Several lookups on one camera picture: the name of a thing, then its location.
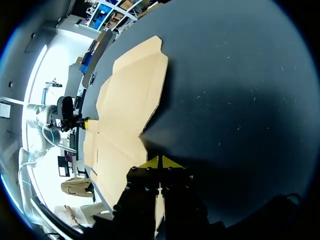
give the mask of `cardboard box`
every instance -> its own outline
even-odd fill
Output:
[[[130,2],[129,0],[125,0],[125,2],[120,5],[120,8],[128,10],[132,5],[132,2]]]
[[[80,63],[82,63],[82,60],[83,60],[83,59],[84,59],[83,57],[78,56],[77,59],[76,59],[76,61],[75,61],[75,63],[76,63],[76,64],[80,64]]]
[[[106,27],[109,28],[109,29],[113,29],[117,23],[119,22],[118,19],[111,19],[107,24],[106,24]]]
[[[164,3],[158,3],[150,8],[148,8],[147,10],[143,11],[142,13],[140,13],[138,15],[138,19],[142,18],[143,16],[147,15],[148,13],[150,13],[152,10],[157,9],[158,7],[165,5]]]
[[[124,16],[125,16],[125,15],[122,14],[121,12],[115,12],[115,13],[112,15],[111,19],[120,20],[120,19],[122,19]]]
[[[161,45],[154,36],[114,62],[97,99],[99,120],[88,121],[84,163],[92,167],[91,180],[111,207],[125,189],[130,168],[148,159],[139,136],[160,103],[168,65]],[[163,208],[158,209],[162,216]]]

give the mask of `white wall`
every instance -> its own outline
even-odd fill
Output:
[[[70,16],[68,16],[68,18],[63,20],[63,22],[59,26],[59,29],[67,30],[67,31],[70,31],[70,32],[73,32],[76,34],[81,34],[83,36],[87,36],[92,39],[97,39],[100,32],[98,32],[94,29],[87,28],[85,26],[80,26],[80,25],[75,26],[75,24],[79,20],[83,20],[83,19],[84,18],[79,17],[79,16],[70,15]]]
[[[39,67],[31,92],[30,102],[41,103],[45,82],[56,78],[56,82],[62,84],[61,88],[49,89],[46,96],[46,104],[56,105],[59,97],[63,96],[68,81],[69,65],[76,62],[77,57],[83,57],[93,39],[74,32],[58,30],[57,36],[51,42],[47,53]],[[32,146],[37,142],[36,130],[28,128],[28,144]],[[68,195],[61,191],[61,183],[69,177],[60,177],[58,170],[58,158],[61,155],[60,148],[53,147],[33,170],[35,180],[41,195],[49,207],[53,210],[58,205],[81,206],[92,204],[92,198]]]
[[[74,64],[78,57],[83,57],[88,51],[93,39],[74,32],[59,29],[58,34],[50,44],[41,63],[31,93],[30,103],[41,103],[45,82],[56,82],[63,87],[49,89],[46,104],[57,104],[60,96],[65,94],[69,66]]]

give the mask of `desk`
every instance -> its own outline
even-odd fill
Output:
[[[102,55],[83,116],[114,61],[157,35],[169,57],[160,106],[141,139],[194,169],[210,222],[227,226],[276,194],[306,190],[320,145],[319,80],[303,39],[272,1],[173,0]]]

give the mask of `wall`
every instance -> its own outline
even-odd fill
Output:
[[[57,20],[66,16],[70,2],[71,0],[47,1],[16,28],[1,56],[0,96],[23,100],[35,61],[43,46],[49,44],[56,34]],[[10,82],[13,82],[12,88],[8,87]],[[14,104],[10,115],[10,119],[0,118],[0,168],[12,194],[19,200],[17,173],[18,152],[22,146],[22,107]]]
[[[98,32],[96,30],[93,30],[93,29],[89,29],[89,28],[84,27],[84,26],[75,26],[75,23],[78,20],[83,20],[83,19],[84,18],[79,17],[79,16],[70,15],[68,18],[63,20],[62,24],[59,26],[59,29],[71,31],[71,32],[74,32],[76,34],[81,34],[83,36],[87,36],[87,37],[92,38],[92,39],[97,39],[97,37],[99,36],[100,32]]]
[[[59,29],[58,34],[51,42],[45,57],[39,67],[31,92],[30,102],[40,103],[45,82],[52,81],[62,84],[61,88],[49,88],[46,95],[46,104],[56,105],[60,96],[63,96],[67,86],[69,66],[76,62],[77,57],[83,57],[93,39],[74,32]],[[32,146],[37,141],[36,131],[28,128],[28,144]],[[60,177],[57,156],[61,155],[58,147],[53,147],[33,170],[35,180],[41,195],[49,207],[53,210],[58,205],[72,207],[92,204],[92,198],[68,195],[61,191],[61,183],[69,177]]]

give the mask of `shelf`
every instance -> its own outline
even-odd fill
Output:
[[[118,27],[118,25],[119,25],[125,18],[127,18],[127,17],[126,17],[126,16],[123,16],[123,18],[121,18],[121,19],[117,22],[117,24],[111,29],[111,31],[115,30],[115,29]]]
[[[99,2],[95,8],[93,14],[91,15],[89,22],[86,24],[87,26],[89,26],[90,23],[92,22],[92,20],[94,19],[94,16],[96,15],[97,11],[99,10],[100,5],[101,5],[101,3]]]
[[[131,15],[130,13],[128,13],[128,11],[126,10],[123,10],[122,8],[118,7],[117,5],[113,5],[112,3],[108,2],[108,1],[102,1],[102,0],[96,0],[97,2],[101,3],[101,4],[104,4],[110,8],[112,8],[113,10],[116,10],[118,11],[119,13],[122,13],[123,15],[131,18],[132,20],[134,21],[137,21],[138,18],[136,18],[135,16]]]
[[[140,4],[143,0],[137,1],[135,4],[133,4],[131,7],[127,9],[127,12],[130,12],[132,9],[134,9],[138,4]]]
[[[130,18],[133,21],[137,21],[138,18],[131,14],[130,11],[133,11],[134,8],[140,4],[143,0],[138,0],[136,3],[134,3],[131,7],[129,7],[127,10],[124,10],[122,8],[119,7],[119,5],[123,2],[123,0],[119,0],[116,4],[113,4],[111,2],[109,2],[108,0],[96,0],[98,2],[98,5],[96,7],[96,9],[93,12],[93,15],[91,16],[90,20],[88,21],[87,25],[84,27],[88,27],[90,29],[93,29],[95,31],[103,31],[104,28],[107,28],[106,26],[104,26],[104,24],[106,23],[106,21],[109,20],[110,16],[115,12],[119,12],[121,14],[123,14],[123,18],[119,20],[119,22],[116,24],[115,27],[113,27],[111,30],[113,31],[115,28],[118,27],[118,25],[123,21],[124,18]],[[95,19],[95,16],[97,15],[97,12],[99,11],[99,7],[101,5],[105,5],[109,8],[111,8],[111,10],[107,13],[107,15],[104,17],[104,19],[102,20],[101,24],[98,26],[97,29],[94,29],[94,23],[93,23],[93,19]]]
[[[113,13],[114,9],[111,9],[110,12],[105,16],[105,18],[103,19],[103,21],[101,22],[100,26],[98,27],[98,31],[100,31],[101,27],[104,25],[104,23],[106,22],[106,20],[111,16],[111,14]]]

